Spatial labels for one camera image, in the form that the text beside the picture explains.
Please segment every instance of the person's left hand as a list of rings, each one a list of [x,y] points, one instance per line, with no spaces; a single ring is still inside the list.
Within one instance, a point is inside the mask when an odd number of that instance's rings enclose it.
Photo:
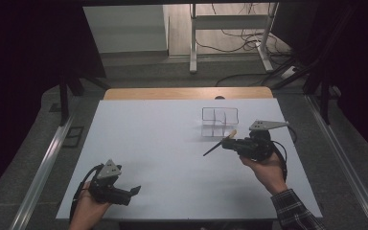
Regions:
[[[89,184],[90,182],[86,182],[80,193],[76,211],[70,223],[70,230],[93,228],[111,205],[111,203],[98,203],[88,191]]]

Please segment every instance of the hand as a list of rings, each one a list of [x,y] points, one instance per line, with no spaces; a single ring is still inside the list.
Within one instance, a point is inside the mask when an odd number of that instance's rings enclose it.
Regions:
[[[111,205],[111,203],[98,203],[88,191],[89,184],[90,182],[86,182],[80,193],[76,211],[70,223],[70,230],[93,228]]]
[[[262,162],[252,161],[240,156],[241,162],[253,170],[258,180],[274,196],[288,189],[280,164],[280,159],[273,152],[271,156]]]

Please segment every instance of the sleeve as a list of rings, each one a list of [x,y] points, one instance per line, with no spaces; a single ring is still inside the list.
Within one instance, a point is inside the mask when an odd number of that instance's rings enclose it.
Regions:
[[[326,229],[292,189],[274,195],[271,200],[283,229]]]

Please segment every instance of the white board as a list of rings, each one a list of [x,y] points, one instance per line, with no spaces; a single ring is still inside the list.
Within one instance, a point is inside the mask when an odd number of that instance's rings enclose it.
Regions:
[[[122,165],[115,187],[142,189],[128,206],[112,205],[105,219],[276,219],[270,193],[235,151],[219,147],[202,156],[221,139],[201,135],[203,107],[237,108],[237,139],[256,120],[285,121],[276,99],[101,101],[57,219],[69,218],[78,185],[108,159]],[[288,128],[270,134],[287,150],[288,186],[322,217]]]

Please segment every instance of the wooden floor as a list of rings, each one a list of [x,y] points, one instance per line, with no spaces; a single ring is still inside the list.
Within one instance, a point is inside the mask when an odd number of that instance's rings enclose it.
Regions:
[[[237,14],[267,14],[268,3],[238,3],[238,4],[198,4],[196,15],[237,15]],[[192,6],[168,5],[169,14],[169,54],[171,57],[187,56],[190,54],[191,44],[191,9]],[[263,30],[208,30],[196,31],[197,53],[209,54],[253,54],[257,53],[254,43],[244,46],[248,35],[262,33]],[[261,35],[250,36],[249,40],[261,38]],[[267,41],[271,52],[286,52],[289,47],[280,39],[271,36]]]

